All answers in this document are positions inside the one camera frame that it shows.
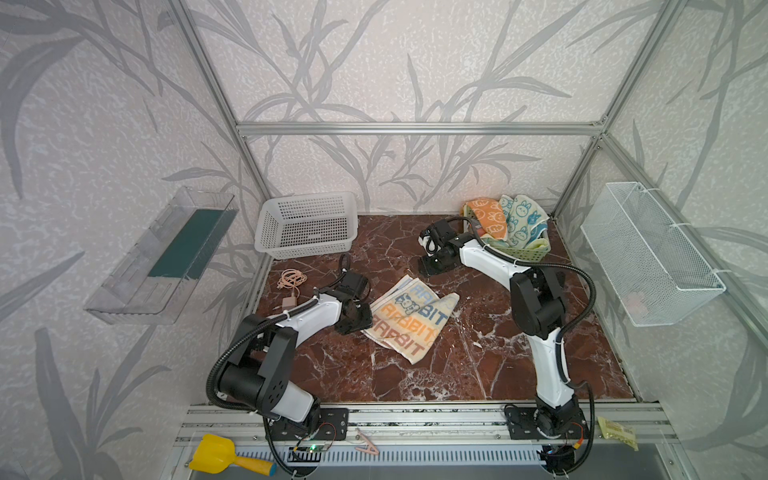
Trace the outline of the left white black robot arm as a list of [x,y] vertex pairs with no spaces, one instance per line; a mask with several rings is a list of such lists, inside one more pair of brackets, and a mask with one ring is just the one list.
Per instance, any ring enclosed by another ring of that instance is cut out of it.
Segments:
[[271,317],[245,317],[208,374],[208,401],[267,421],[285,420],[305,433],[317,430],[319,399],[290,381],[295,351],[325,328],[349,335],[373,325],[369,280],[351,264],[351,255],[342,254],[336,279],[308,301]]

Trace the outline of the orange rabbit pattern towel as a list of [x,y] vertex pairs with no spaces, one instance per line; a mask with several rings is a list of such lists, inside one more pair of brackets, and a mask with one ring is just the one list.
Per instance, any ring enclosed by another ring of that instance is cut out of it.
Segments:
[[477,232],[481,238],[501,241],[507,239],[507,217],[498,200],[491,198],[471,200],[463,206],[462,214],[479,223]]

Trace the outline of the striped rabbit text towel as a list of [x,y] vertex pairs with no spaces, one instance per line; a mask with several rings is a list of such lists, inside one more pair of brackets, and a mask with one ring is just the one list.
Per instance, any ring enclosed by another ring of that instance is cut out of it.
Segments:
[[459,300],[457,293],[439,297],[422,280],[405,275],[374,301],[373,325],[363,334],[416,364],[430,351]]

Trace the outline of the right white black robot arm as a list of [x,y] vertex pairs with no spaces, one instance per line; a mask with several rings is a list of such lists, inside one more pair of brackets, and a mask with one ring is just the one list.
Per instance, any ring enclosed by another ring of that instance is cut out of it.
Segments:
[[568,373],[564,336],[589,315],[595,303],[591,293],[584,310],[566,320],[564,271],[572,271],[593,286],[582,270],[566,264],[536,263],[514,258],[482,240],[472,221],[454,216],[430,224],[419,234],[426,254],[419,271],[431,277],[465,266],[507,288],[513,320],[527,336],[536,371],[536,412],[528,421],[547,438],[556,438],[579,420],[582,410],[578,386]]

